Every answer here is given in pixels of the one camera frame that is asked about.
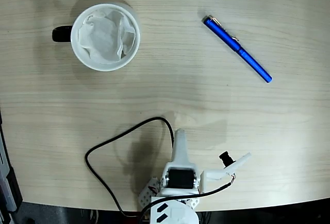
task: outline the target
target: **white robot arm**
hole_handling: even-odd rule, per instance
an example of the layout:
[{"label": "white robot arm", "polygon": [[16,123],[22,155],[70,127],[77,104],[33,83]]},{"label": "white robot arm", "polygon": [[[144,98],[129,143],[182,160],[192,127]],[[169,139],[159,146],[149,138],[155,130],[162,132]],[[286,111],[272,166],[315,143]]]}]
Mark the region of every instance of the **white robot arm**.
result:
[{"label": "white robot arm", "polygon": [[235,171],[243,165],[251,154],[248,153],[237,161],[233,161],[227,152],[220,155],[225,168],[205,170],[200,175],[196,164],[189,162],[185,131],[175,132],[172,161],[165,165],[161,180],[152,178],[139,195],[139,203],[145,207],[158,199],[185,196],[179,200],[169,200],[151,207],[151,224],[198,224],[199,219],[194,208],[199,198],[189,198],[189,195],[205,192],[206,182],[220,180],[225,175],[235,178]]}]

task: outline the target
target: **wooden table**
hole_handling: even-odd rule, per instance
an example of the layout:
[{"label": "wooden table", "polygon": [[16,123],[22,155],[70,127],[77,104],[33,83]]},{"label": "wooden table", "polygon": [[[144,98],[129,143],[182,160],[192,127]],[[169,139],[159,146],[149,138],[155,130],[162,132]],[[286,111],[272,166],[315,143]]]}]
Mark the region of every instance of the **wooden table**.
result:
[{"label": "wooden table", "polygon": [[[131,5],[142,23],[138,54],[124,68],[90,70],[70,44],[52,41],[54,27],[114,1]],[[24,200],[116,210],[84,154],[153,116],[186,130],[201,171],[221,168],[223,151],[253,154],[234,185],[197,210],[330,197],[329,2],[0,0],[0,107]],[[272,83],[204,27],[206,14],[240,39]],[[90,158],[123,209],[136,210],[137,194],[171,158],[169,134],[155,122]]]}]

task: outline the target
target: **mug handle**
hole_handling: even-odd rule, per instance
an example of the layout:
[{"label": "mug handle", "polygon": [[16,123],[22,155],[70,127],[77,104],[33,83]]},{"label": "mug handle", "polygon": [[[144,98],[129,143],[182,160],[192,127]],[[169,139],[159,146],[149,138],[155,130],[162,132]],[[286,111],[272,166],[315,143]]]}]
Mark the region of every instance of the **mug handle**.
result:
[{"label": "mug handle", "polygon": [[52,39],[54,42],[70,42],[72,25],[59,26],[53,29]]}]

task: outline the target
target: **pen clip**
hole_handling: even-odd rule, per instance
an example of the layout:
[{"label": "pen clip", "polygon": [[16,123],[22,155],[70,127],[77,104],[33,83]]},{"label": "pen clip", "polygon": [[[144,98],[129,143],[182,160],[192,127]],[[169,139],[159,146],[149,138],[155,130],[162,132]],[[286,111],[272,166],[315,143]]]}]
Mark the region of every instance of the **pen clip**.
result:
[{"label": "pen clip", "polygon": [[[228,33],[228,31],[226,31],[225,30],[225,28],[220,24],[220,22],[215,18],[215,17],[213,17],[213,16],[208,16],[213,22],[215,22],[217,25],[219,25],[221,28],[223,28],[223,30],[225,31],[225,32],[227,32]],[[230,35],[230,37],[231,38],[233,38],[235,41],[239,41],[236,37],[234,37],[234,36],[232,36],[231,34],[229,34],[228,33],[228,35]]]}]

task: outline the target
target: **wire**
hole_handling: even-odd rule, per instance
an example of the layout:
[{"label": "wire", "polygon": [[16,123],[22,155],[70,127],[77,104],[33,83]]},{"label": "wire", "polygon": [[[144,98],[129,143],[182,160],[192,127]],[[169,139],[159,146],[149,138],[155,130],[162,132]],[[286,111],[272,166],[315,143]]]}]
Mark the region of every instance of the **wire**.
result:
[{"label": "wire", "polygon": [[149,123],[149,122],[156,121],[156,120],[163,121],[163,122],[167,125],[167,127],[168,127],[168,129],[169,129],[169,131],[170,131],[171,142],[172,142],[172,147],[173,147],[173,144],[174,144],[174,134],[173,134],[172,127],[171,127],[170,123],[168,122],[168,120],[166,120],[166,119],[163,118],[163,117],[152,117],[152,118],[149,118],[149,119],[144,120],[143,122],[138,123],[137,125],[131,127],[130,129],[126,130],[125,132],[123,132],[123,133],[121,133],[121,134],[115,136],[114,138],[111,138],[111,139],[109,139],[109,140],[106,140],[106,141],[104,141],[104,142],[102,142],[102,143],[100,143],[100,144],[98,144],[98,145],[92,147],[92,148],[89,149],[89,150],[87,151],[87,153],[85,154],[85,162],[86,162],[87,167],[88,167],[89,170],[94,174],[94,176],[95,176],[95,177],[96,177],[96,178],[97,178],[97,179],[103,184],[103,186],[107,189],[107,191],[108,191],[108,192],[110,193],[110,195],[112,196],[112,198],[113,198],[113,200],[114,200],[114,202],[115,202],[115,204],[116,204],[118,210],[119,210],[119,211],[120,211],[125,217],[138,217],[138,216],[137,216],[137,215],[126,215],[126,214],[124,213],[124,211],[123,211],[122,208],[120,207],[120,204],[119,204],[117,198],[115,197],[114,193],[113,193],[112,190],[110,189],[110,187],[109,187],[109,186],[106,184],[106,182],[105,182],[105,181],[104,181],[104,180],[103,180],[103,179],[97,174],[97,172],[93,169],[93,167],[92,167],[91,164],[89,163],[89,161],[88,161],[88,156],[89,156],[93,151],[95,151],[96,149],[98,149],[98,148],[100,148],[100,147],[103,147],[103,146],[105,146],[105,145],[107,145],[107,144],[109,144],[109,143],[111,143],[111,142],[113,142],[113,141],[115,141],[115,140],[118,140],[118,139],[122,138],[123,136],[125,136],[125,135],[127,135],[127,134],[133,132],[133,131],[136,130],[136,129],[138,129],[139,127],[141,127],[141,126],[143,126],[143,125],[145,125],[145,124],[147,124],[147,123]]},{"label": "wire", "polygon": [[144,214],[150,209],[152,208],[153,206],[159,204],[159,203],[162,203],[162,202],[166,202],[166,201],[171,201],[171,200],[180,200],[180,199],[191,199],[191,198],[197,198],[197,197],[207,197],[207,196],[210,196],[210,195],[213,195],[215,193],[218,193],[226,188],[228,188],[229,186],[231,186],[236,178],[235,175],[232,176],[232,180],[225,184],[225,185],[222,185],[221,187],[215,189],[215,190],[212,190],[212,191],[209,191],[209,192],[206,192],[206,193],[200,193],[200,194],[192,194],[192,195],[183,195],[183,196],[173,196],[173,197],[164,197],[164,198],[161,198],[161,199],[158,199],[156,201],[153,201],[151,203],[149,203],[147,206],[145,206],[140,215],[139,215],[139,219],[138,219],[138,224],[142,224],[143,222],[143,216]]}]

